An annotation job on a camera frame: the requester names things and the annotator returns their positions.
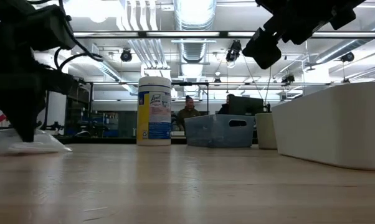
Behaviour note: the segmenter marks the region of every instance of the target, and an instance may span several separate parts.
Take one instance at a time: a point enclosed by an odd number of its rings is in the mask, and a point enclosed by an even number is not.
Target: product label
[[[139,93],[138,140],[171,138],[171,95],[162,91]]]

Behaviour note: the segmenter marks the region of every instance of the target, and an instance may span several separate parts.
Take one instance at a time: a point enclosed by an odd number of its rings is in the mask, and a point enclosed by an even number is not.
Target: disinfecting wipes canister
[[[137,145],[171,144],[171,81],[163,77],[139,79]]]

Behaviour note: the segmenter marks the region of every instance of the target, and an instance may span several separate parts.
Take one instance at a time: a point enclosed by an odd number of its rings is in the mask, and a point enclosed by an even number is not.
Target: clear plastic bin
[[[253,116],[207,115],[185,119],[187,144],[199,147],[251,147]]]

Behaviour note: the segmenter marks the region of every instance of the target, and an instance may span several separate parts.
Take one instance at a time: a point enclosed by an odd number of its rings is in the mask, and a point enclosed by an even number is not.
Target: man
[[[218,114],[229,114],[229,100],[232,96],[235,95],[229,94],[226,96],[226,104],[222,105],[222,108],[218,111]]]
[[[186,96],[185,109],[182,109],[178,113],[178,119],[176,120],[179,130],[185,130],[185,118],[193,118],[200,116],[200,112],[194,109],[194,101],[190,96]]]

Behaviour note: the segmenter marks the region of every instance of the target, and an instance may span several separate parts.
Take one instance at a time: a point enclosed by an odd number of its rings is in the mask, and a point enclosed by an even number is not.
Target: storage bin handle
[[[247,126],[247,122],[244,120],[230,120],[229,127],[244,127]]]

